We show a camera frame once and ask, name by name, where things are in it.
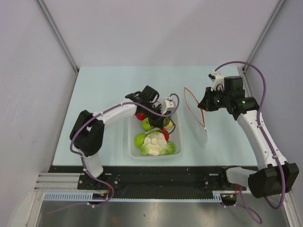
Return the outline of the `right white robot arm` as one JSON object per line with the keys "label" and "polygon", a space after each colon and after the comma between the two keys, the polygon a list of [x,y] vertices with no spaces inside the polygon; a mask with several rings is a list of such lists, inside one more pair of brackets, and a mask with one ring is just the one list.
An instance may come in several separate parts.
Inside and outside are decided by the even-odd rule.
{"label": "right white robot arm", "polygon": [[219,186],[229,190],[238,184],[248,188],[256,198],[288,193],[299,168],[297,164],[289,163],[273,142],[262,115],[258,113],[256,99],[245,96],[242,77],[224,77],[217,73],[208,76],[213,84],[205,89],[198,108],[207,112],[225,108],[244,131],[258,164],[257,171],[239,166],[226,167],[218,178]]}

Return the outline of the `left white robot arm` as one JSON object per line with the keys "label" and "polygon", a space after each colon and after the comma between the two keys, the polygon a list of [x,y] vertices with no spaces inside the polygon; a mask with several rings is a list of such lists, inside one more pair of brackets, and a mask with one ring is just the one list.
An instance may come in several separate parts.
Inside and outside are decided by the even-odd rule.
{"label": "left white robot arm", "polygon": [[137,91],[125,96],[124,100],[106,110],[91,113],[82,111],[70,133],[70,150],[80,156],[83,169],[90,173],[88,183],[94,189],[101,188],[105,183],[103,166],[99,160],[99,150],[102,147],[104,132],[120,120],[144,114],[149,124],[160,128],[164,119],[171,113],[164,101],[157,104],[160,95],[150,86],[143,91]]}

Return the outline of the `green spring onion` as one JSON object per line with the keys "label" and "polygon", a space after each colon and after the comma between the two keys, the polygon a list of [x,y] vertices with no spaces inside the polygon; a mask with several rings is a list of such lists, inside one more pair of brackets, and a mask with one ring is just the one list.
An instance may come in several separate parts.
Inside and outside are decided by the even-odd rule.
{"label": "green spring onion", "polygon": [[164,135],[170,135],[174,132],[176,129],[176,124],[172,120],[171,116],[165,117],[164,122],[163,122],[163,129],[162,132]]}

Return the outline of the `clear orange zip bag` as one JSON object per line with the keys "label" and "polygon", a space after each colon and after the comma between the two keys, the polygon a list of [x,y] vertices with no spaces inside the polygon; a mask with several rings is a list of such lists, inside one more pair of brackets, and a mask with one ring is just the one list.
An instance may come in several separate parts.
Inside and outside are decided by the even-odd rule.
{"label": "clear orange zip bag", "polygon": [[202,109],[198,108],[199,101],[194,93],[184,87],[184,100],[186,106],[186,122],[190,134],[201,147],[205,147],[208,142],[205,117]]}

